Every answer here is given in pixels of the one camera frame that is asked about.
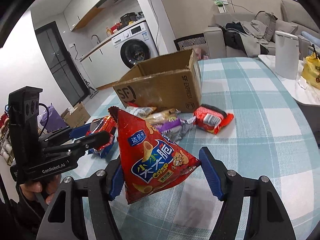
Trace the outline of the person's left hand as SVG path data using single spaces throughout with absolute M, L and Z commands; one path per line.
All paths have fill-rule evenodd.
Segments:
M 42 191 L 45 191 L 46 194 L 48 194 L 48 197 L 46 198 L 46 204 L 49 205 L 50 202 L 53 199 L 53 196 L 55 192 L 57 191 L 59 185 L 61 182 L 61 175 L 54 175 L 50 182 L 47 184 L 45 189 L 43 189 L 42 184 L 39 181 L 32 182 L 29 181 L 25 184 L 20 185 L 20 189 L 22 190 L 23 195 L 27 200 L 29 201 L 34 201 L 36 200 L 36 195 L 35 193 L 41 193 Z

